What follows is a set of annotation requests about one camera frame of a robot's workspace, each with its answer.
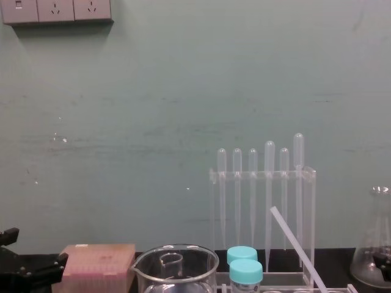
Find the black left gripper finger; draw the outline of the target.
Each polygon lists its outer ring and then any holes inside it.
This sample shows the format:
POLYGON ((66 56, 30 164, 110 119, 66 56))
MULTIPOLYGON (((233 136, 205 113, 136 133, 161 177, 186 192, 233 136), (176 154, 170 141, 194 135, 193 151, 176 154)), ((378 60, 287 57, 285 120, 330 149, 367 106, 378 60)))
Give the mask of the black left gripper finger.
POLYGON ((32 292, 60 283, 68 254, 18 255, 1 253, 1 292, 32 292))
POLYGON ((1 254, 13 254, 13 251, 6 248, 6 246, 14 244, 17 241, 19 232, 20 230, 18 228, 10 228, 1 232, 1 254))

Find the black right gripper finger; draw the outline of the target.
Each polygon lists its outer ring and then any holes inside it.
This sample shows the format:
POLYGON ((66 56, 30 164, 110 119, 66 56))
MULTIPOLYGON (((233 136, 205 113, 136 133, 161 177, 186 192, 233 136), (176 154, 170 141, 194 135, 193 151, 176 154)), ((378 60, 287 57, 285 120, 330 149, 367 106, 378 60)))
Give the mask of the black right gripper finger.
POLYGON ((373 260, 375 266, 381 270, 382 273, 390 273, 390 257, 384 253, 374 253, 373 260))

